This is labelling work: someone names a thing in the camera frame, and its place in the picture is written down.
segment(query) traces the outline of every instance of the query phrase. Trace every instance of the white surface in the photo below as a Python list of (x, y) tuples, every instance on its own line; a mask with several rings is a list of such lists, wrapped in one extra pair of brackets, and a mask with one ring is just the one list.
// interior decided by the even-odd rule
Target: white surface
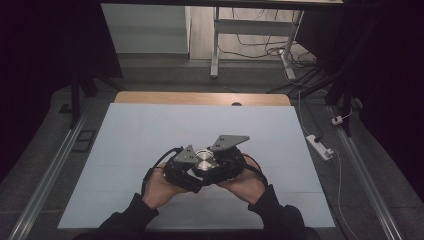
[[(219, 134), (250, 136), (238, 147), (259, 162), (280, 204), (298, 207), (307, 226), (334, 227), (293, 107), (111, 104), (59, 228), (97, 228), (126, 209), (166, 151), (205, 148)], [(216, 186), (178, 195), (159, 212), (147, 228), (262, 228), (246, 203)]]
[(102, 3), (117, 53), (188, 53), (190, 7)]

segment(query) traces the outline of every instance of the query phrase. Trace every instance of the table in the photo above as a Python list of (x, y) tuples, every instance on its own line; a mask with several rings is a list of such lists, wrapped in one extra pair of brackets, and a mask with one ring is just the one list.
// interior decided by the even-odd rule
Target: table
[[(234, 102), (243, 106), (232, 106)], [(260, 159), (280, 203), (298, 207), (307, 226), (335, 226), (287, 96), (121, 92), (109, 106), (58, 228), (97, 228), (113, 212), (123, 211), (128, 198), (139, 192), (141, 177), (158, 155), (189, 144), (202, 149), (220, 134), (250, 136), (238, 148)], [(245, 204), (216, 185), (204, 187), (198, 194), (178, 195), (159, 211), (148, 229), (263, 227), (256, 215), (246, 211)]]
[(278, 94), (235, 94), (235, 93), (187, 93), (187, 92), (130, 92), (118, 93), (115, 103), (151, 104), (197, 104), (246, 106), (290, 106), (286, 95)]

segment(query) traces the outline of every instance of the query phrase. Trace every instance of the white cable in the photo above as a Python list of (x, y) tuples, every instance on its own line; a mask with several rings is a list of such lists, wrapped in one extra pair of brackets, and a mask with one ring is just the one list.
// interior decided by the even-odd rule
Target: white cable
[(358, 239), (358, 240), (359, 240), (359, 238), (358, 238), (358, 237), (356, 236), (356, 234), (352, 231), (352, 229), (350, 229), (349, 224), (347, 224), (346, 219), (345, 219), (345, 218), (344, 218), (344, 216), (343, 216), (342, 209), (340, 208), (340, 192), (341, 192), (341, 189), (342, 189), (342, 161), (341, 161), (341, 159), (340, 159), (340, 155), (339, 155), (339, 153), (337, 152), (337, 150), (336, 150), (336, 149), (333, 149), (333, 150), (334, 150), (334, 152), (337, 154), (337, 158), (339, 159), (339, 169), (340, 169), (340, 175), (339, 175), (339, 193), (337, 194), (337, 205), (338, 205), (338, 207), (339, 207), (339, 212), (340, 212), (340, 215), (342, 216), (343, 222), (346, 224), (346, 226), (347, 226), (347, 228), (349, 229), (349, 231), (353, 234), (353, 236), (354, 236), (356, 239)]
[(350, 107), (350, 113), (348, 115), (342, 117), (342, 119), (345, 119), (345, 118), (349, 117), (351, 114), (352, 114), (352, 107)]
[(298, 100), (298, 102), (297, 102), (297, 104), (298, 104), (298, 108), (299, 108), (300, 126), (302, 126), (303, 131), (305, 131), (305, 133), (306, 133), (306, 134), (308, 134), (308, 136), (309, 136), (310, 134), (308, 133), (308, 131), (306, 131), (305, 126), (303, 126), (302, 112), (300, 111), (300, 92), (301, 92), (301, 91), (299, 91), (299, 100)]

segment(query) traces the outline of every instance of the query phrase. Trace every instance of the person's left hand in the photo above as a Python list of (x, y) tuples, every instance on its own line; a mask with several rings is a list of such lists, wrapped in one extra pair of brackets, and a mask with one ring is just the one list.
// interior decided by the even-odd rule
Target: person's left hand
[(172, 185), (166, 181), (163, 176), (163, 167), (165, 165), (166, 163), (161, 163), (153, 170), (153, 173), (146, 185), (146, 192), (144, 193), (143, 201), (151, 209), (156, 209), (165, 205), (178, 193), (188, 192), (187, 190)]

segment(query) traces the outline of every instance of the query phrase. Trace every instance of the metal device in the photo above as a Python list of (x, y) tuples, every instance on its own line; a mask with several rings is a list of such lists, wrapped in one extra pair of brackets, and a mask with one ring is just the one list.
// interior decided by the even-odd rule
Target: metal device
[(203, 186), (220, 183), (237, 177), (244, 169), (255, 172), (265, 186), (268, 182), (262, 172), (246, 163), (244, 155), (236, 145), (249, 140), (249, 136), (220, 135), (212, 146), (194, 151), (193, 146), (174, 148), (165, 153), (149, 169), (143, 180), (142, 195), (145, 185), (154, 168), (170, 153), (164, 167), (166, 181), (181, 188), (198, 193)]

